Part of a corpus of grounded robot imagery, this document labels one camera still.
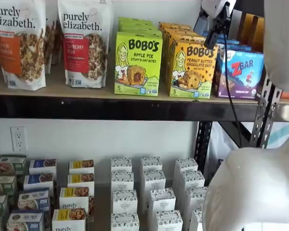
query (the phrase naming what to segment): white wall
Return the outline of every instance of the white wall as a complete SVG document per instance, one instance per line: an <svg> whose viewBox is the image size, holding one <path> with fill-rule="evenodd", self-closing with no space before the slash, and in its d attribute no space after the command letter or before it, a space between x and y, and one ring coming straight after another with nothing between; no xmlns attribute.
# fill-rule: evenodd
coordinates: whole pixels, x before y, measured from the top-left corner
<svg viewBox="0 0 289 231"><path fill-rule="evenodd" d="M97 183L110 182L109 158L119 156L133 157L136 180L139 157L160 156L171 179L175 158L194 155L197 132L192 122L0 119L0 154L13 153L12 126L26 127L30 159L59 160L59 185L63 186L68 161L88 158L95 160Z"/></svg>

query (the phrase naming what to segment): bobo's logo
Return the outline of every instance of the bobo's logo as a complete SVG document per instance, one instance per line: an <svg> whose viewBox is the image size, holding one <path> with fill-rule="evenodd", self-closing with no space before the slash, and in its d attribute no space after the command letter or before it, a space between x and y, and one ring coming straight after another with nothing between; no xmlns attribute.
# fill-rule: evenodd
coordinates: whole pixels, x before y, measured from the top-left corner
<svg viewBox="0 0 289 231"><path fill-rule="evenodd" d="M140 41L140 40L134 40L134 39L130 39L129 40L129 48L130 50L133 50L134 48L137 49L141 49L142 51L146 51L146 50L152 50L153 52L156 52L158 50L158 45L159 42L155 42L155 41Z"/></svg>

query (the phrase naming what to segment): cartoon girl illustration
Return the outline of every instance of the cartoon girl illustration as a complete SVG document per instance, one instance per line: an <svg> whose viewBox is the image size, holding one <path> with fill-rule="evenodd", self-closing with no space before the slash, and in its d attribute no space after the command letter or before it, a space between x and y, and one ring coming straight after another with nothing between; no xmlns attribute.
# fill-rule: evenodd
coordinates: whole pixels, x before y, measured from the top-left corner
<svg viewBox="0 0 289 231"><path fill-rule="evenodd" d="M172 80L176 81L184 76L186 54L183 50L179 51L175 56L175 65L172 72Z"/></svg>
<svg viewBox="0 0 289 231"><path fill-rule="evenodd" d="M120 81L127 81L127 68L129 62L127 60L128 48L125 43L121 43L117 49L115 75Z"/></svg>

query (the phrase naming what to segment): orange label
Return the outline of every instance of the orange label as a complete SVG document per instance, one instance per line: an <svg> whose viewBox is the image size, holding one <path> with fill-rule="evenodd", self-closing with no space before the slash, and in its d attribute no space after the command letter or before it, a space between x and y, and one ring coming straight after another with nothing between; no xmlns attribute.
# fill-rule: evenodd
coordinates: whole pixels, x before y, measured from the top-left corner
<svg viewBox="0 0 289 231"><path fill-rule="evenodd" d="M4 71L21 74L20 37L14 32L0 31L0 64Z"/></svg>

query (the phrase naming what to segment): white plastic cover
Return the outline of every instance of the white plastic cover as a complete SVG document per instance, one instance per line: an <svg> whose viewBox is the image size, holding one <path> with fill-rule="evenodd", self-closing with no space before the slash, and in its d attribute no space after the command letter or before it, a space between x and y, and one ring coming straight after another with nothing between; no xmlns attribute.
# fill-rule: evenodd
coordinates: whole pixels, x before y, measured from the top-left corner
<svg viewBox="0 0 289 231"><path fill-rule="evenodd" d="M289 223L289 139L278 149L232 151L208 187L204 231L254 222Z"/></svg>

